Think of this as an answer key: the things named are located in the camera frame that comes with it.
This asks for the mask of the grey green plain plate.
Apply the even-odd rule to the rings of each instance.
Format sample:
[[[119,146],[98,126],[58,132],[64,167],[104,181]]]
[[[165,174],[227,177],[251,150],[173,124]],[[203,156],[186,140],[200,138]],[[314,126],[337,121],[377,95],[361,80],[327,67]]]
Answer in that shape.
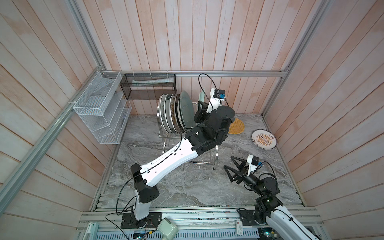
[[[185,125],[184,129],[193,128],[196,123],[194,121],[195,110],[193,102],[186,91],[181,92],[180,104],[181,104],[181,115]]]

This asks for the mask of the black round plate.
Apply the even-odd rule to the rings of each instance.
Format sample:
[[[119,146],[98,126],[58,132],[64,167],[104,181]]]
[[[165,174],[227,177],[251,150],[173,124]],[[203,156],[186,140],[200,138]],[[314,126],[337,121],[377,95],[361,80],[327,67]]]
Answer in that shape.
[[[182,132],[182,123],[181,123],[181,120],[180,120],[180,107],[179,107],[179,104],[180,104],[180,94],[177,94],[176,95],[176,100],[175,100],[175,114],[176,114],[176,119],[177,119],[177,124],[178,124],[178,127],[180,129],[180,133]]]

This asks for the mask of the large orange sunburst plate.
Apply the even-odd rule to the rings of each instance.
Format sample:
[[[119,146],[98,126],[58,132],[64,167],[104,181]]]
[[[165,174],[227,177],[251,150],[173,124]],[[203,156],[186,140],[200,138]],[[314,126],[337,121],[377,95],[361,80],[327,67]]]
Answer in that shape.
[[[172,124],[175,132],[177,134],[181,133],[181,130],[179,128],[179,124],[177,122],[176,114],[175,114],[175,101],[176,101],[176,95],[172,94],[171,95],[171,103],[170,103],[170,111],[171,111],[171,119],[172,119]]]

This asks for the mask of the white plate cloud line pattern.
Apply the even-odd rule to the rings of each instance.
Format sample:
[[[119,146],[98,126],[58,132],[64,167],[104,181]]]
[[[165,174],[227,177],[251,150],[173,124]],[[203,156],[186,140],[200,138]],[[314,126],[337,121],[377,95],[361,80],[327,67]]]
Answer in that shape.
[[[159,101],[159,118],[160,118],[160,125],[162,127],[162,129],[166,131],[166,128],[165,128],[165,125],[164,125],[164,118],[163,118],[163,107],[164,107],[164,100],[165,100],[165,97],[166,97],[166,94],[163,94],[161,97],[160,97],[160,101]]]

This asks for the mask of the small orange sunburst plate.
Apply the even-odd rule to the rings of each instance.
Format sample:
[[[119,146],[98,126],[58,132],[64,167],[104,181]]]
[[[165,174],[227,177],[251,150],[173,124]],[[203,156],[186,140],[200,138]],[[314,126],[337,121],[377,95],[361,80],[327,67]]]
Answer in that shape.
[[[264,150],[271,150],[277,146],[276,137],[267,130],[258,129],[253,131],[251,139],[257,147]]]

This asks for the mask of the white plate green text rim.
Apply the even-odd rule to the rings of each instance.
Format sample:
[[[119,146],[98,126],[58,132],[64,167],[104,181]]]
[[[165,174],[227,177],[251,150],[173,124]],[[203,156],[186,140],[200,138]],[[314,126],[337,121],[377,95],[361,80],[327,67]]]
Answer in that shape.
[[[170,129],[171,133],[175,133],[175,129],[173,127],[172,119],[171,119],[171,94],[168,94],[166,96],[166,101],[165,101],[165,114],[166,114],[166,119],[167,119],[167,124]]]

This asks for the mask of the stainless steel dish rack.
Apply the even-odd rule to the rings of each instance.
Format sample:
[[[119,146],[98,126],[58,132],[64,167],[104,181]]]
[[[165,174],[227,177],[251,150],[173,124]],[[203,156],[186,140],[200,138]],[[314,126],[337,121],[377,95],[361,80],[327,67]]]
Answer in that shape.
[[[192,135],[189,136],[189,138],[185,138],[185,134],[180,133],[180,134],[174,134],[173,132],[168,133],[166,131],[166,128],[164,127],[164,123],[167,125],[166,120],[166,114],[162,114],[162,110],[165,110],[165,102],[167,98],[167,94],[164,94],[160,97],[159,102],[158,102],[158,107],[157,107],[157,119],[158,119],[158,124],[159,124],[159,137],[163,140],[163,154],[166,152],[166,147],[168,146],[170,148],[170,145],[167,145],[168,141],[171,140],[179,140],[179,143],[177,143],[177,147],[180,147],[181,144],[183,145],[183,142],[189,142],[191,145],[193,143],[197,143],[198,139],[192,137]],[[186,161],[187,164],[196,164],[196,165],[212,165],[213,170],[216,170],[217,167],[217,160],[218,160],[218,147],[214,147],[215,152],[212,153],[212,162],[208,161],[198,161],[195,159],[191,159],[189,161]]]

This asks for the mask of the light green lotus plate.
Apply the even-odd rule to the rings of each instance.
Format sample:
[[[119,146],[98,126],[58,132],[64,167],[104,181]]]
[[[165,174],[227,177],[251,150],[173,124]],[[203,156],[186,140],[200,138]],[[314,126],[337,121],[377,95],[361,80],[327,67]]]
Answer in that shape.
[[[205,98],[206,98],[206,93],[204,91],[201,91],[199,94],[199,101],[204,103]]]

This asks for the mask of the cream plate red berry pattern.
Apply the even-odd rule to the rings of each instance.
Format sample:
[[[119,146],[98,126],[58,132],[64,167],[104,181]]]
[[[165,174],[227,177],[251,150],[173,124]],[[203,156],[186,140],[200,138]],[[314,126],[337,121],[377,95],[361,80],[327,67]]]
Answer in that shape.
[[[182,132],[184,132],[185,125],[184,125],[183,118],[182,118],[182,115],[181,115],[180,97],[181,97],[181,95],[178,94],[177,95],[177,99],[176,99],[176,103],[178,105],[177,106],[177,116],[178,116],[178,123],[179,123],[180,129],[181,129]]]

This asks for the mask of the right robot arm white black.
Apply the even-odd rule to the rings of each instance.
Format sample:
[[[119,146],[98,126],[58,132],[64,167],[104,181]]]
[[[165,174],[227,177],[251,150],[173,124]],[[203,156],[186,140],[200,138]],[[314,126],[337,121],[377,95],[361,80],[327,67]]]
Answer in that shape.
[[[224,166],[229,180],[238,185],[243,183],[248,191],[259,195],[254,210],[237,209],[243,224],[246,226],[268,225],[284,240],[319,239],[317,235],[302,225],[278,199],[277,194],[280,193],[280,189],[274,169],[271,169],[271,173],[261,173],[256,176],[264,165],[269,165],[268,162],[260,162],[260,158],[253,155],[249,155],[246,160],[232,156],[231,161],[236,165],[235,169]]]

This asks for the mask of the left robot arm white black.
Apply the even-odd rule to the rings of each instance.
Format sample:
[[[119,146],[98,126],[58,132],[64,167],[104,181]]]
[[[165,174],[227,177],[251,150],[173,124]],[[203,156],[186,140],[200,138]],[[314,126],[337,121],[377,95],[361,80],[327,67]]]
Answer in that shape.
[[[148,217],[151,202],[159,196],[156,184],[178,166],[221,145],[235,121],[235,111],[229,106],[218,106],[210,113],[198,116],[203,116],[204,120],[189,130],[173,148],[147,164],[131,166],[136,193],[133,213],[137,221]]]

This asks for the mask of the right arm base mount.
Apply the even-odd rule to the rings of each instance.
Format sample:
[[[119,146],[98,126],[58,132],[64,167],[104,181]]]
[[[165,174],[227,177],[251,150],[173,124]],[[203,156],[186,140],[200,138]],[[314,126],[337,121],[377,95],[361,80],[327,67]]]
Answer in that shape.
[[[237,209],[237,213],[244,226],[264,226],[267,224],[267,217],[271,216],[270,212],[265,213],[259,210],[247,210],[244,208]]]

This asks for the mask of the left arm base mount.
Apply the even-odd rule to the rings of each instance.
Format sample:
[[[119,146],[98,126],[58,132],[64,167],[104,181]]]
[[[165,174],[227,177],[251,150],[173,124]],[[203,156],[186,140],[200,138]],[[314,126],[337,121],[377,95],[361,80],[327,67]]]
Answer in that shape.
[[[142,219],[137,220],[134,213],[124,213],[121,229],[139,229],[139,228],[154,228],[156,229],[162,220],[161,212],[149,212],[149,215]]]

